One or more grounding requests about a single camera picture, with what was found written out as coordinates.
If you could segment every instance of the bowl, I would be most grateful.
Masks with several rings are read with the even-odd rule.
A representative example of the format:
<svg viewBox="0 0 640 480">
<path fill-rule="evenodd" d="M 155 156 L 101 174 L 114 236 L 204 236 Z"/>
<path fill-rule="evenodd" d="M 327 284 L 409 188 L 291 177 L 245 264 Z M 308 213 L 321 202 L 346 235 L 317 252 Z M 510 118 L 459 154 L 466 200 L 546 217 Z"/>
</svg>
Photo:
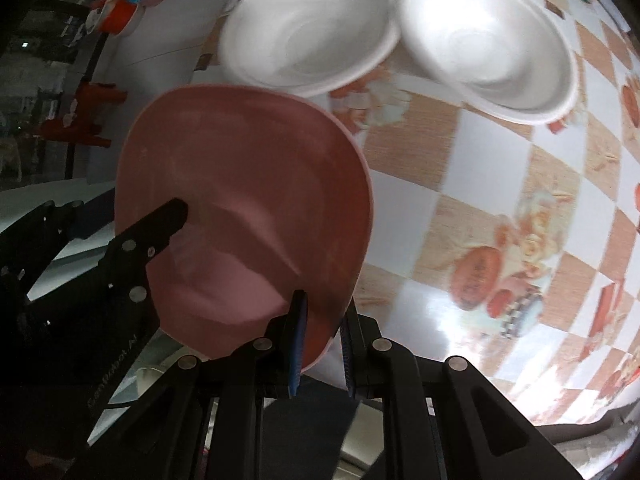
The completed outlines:
<svg viewBox="0 0 640 480">
<path fill-rule="evenodd" d="M 533 0 L 399 0 L 415 61 L 470 105 L 521 124 L 574 107 L 578 73 L 567 40 Z"/>
<path fill-rule="evenodd" d="M 348 131 L 295 96 L 189 86 L 137 118 L 116 178 L 121 232 L 173 197 L 184 227 L 146 266 L 161 328 L 215 359 L 308 293 L 303 366 L 334 337 L 372 225 L 369 173 Z"/>
<path fill-rule="evenodd" d="M 370 72 L 399 36 L 395 0 L 242 0 L 218 55 L 233 82 L 312 97 Z"/>
</svg>

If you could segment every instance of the table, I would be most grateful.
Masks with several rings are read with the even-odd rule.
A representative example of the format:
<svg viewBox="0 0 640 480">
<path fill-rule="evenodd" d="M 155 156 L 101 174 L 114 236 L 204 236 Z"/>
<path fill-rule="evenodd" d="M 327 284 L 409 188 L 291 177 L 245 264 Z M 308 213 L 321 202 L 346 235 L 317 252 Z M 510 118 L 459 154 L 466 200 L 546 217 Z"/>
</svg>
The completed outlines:
<svg viewBox="0 0 640 480">
<path fill-rule="evenodd" d="M 216 49 L 192 82 L 224 82 Z M 354 296 L 415 354 L 467 357 L 535 424 L 597 420 L 640 365 L 640 60 L 598 3 L 535 0 L 577 59 L 563 120 L 474 110 L 399 46 L 312 98 L 369 164 L 374 227 Z M 312 369 L 340 383 L 339 344 Z"/>
</svg>

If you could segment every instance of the silver bolt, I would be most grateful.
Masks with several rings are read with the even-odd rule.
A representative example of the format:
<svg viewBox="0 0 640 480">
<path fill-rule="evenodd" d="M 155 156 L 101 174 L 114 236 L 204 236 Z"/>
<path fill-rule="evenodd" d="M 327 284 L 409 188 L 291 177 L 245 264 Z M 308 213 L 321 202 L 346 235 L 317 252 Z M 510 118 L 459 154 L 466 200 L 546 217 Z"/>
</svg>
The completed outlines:
<svg viewBox="0 0 640 480">
<path fill-rule="evenodd" d="M 452 370 L 456 370 L 458 372 L 462 372 L 463 370 L 466 370 L 466 366 L 467 366 L 467 362 L 466 359 L 460 356 L 453 356 L 451 359 L 449 359 L 449 367 Z"/>
<path fill-rule="evenodd" d="M 271 342 L 271 339 L 268 339 L 267 337 L 260 337 L 254 341 L 254 348 L 261 352 L 268 350 L 272 346 L 273 343 Z"/>
<path fill-rule="evenodd" d="M 191 370 L 196 364 L 198 364 L 198 359 L 194 355 L 183 355 L 178 359 L 178 368 L 182 370 Z"/>
<path fill-rule="evenodd" d="M 135 240 L 124 240 L 124 242 L 122 243 L 122 250 L 126 251 L 127 253 L 129 251 L 132 251 L 135 248 L 136 248 Z"/>
<path fill-rule="evenodd" d="M 385 339 L 383 337 L 376 339 L 373 344 L 373 348 L 378 352 L 387 352 L 391 350 L 391 341 L 389 339 Z"/>
<path fill-rule="evenodd" d="M 146 288 L 140 285 L 133 287 L 129 291 L 129 299 L 133 301 L 133 303 L 140 303 L 140 301 L 146 300 Z"/>
</svg>

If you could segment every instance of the pink bowl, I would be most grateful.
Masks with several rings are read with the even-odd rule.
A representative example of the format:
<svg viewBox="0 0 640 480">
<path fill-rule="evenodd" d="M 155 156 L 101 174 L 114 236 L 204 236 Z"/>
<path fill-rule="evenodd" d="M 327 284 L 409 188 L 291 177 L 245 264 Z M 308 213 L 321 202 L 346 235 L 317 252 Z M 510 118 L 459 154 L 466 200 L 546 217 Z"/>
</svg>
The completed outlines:
<svg viewBox="0 0 640 480">
<path fill-rule="evenodd" d="M 259 337 L 308 293 L 303 366 L 351 299 L 369 244 L 369 173 L 347 130 L 315 105 L 257 88 L 178 88 L 151 103 L 120 155 L 116 232 L 167 200 L 184 228 L 147 266 L 161 327 L 210 358 Z"/>
</svg>

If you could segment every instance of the white bowl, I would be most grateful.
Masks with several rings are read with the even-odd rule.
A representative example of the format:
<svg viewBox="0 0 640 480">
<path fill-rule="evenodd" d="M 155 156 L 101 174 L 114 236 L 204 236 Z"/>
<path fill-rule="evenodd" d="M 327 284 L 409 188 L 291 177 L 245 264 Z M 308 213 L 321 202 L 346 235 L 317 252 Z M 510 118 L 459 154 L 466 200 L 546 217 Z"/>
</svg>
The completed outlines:
<svg viewBox="0 0 640 480">
<path fill-rule="evenodd" d="M 370 72 L 400 37 L 396 0 L 243 0 L 218 46 L 231 81 L 311 97 Z"/>
<path fill-rule="evenodd" d="M 399 0 L 415 60 L 466 102 L 521 124 L 574 107 L 578 73 L 564 36 L 533 0 Z"/>
</svg>

